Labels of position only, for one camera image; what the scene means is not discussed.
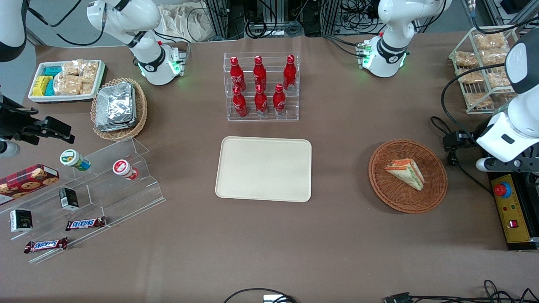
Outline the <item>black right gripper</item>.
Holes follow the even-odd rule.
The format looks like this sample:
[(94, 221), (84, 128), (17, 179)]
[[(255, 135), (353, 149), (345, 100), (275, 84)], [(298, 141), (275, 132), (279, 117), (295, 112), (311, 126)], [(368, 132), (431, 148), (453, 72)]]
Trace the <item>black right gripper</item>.
[[(25, 132), (27, 127), (32, 128), (38, 119), (32, 115), (39, 111), (34, 108), (26, 108), (14, 102), (6, 96), (1, 96), (0, 101), (0, 137), (6, 140), (23, 141), (38, 146), (41, 133)], [(57, 138), (68, 144), (75, 143), (75, 136), (71, 134), (72, 127), (54, 117), (46, 117), (42, 120), (42, 137)]]

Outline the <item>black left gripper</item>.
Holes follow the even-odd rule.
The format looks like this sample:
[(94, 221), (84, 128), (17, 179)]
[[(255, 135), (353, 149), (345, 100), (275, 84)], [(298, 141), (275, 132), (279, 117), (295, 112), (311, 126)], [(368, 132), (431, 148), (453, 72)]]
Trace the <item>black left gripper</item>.
[[(473, 136), (467, 134), (463, 130), (445, 134), (442, 138), (442, 144), (444, 151), (447, 153), (455, 152), (462, 148), (473, 148), (477, 146)], [(493, 162), (489, 163), (488, 170), (538, 174), (539, 158), (519, 155), (508, 162), (502, 162), (501, 160), (494, 158)]]

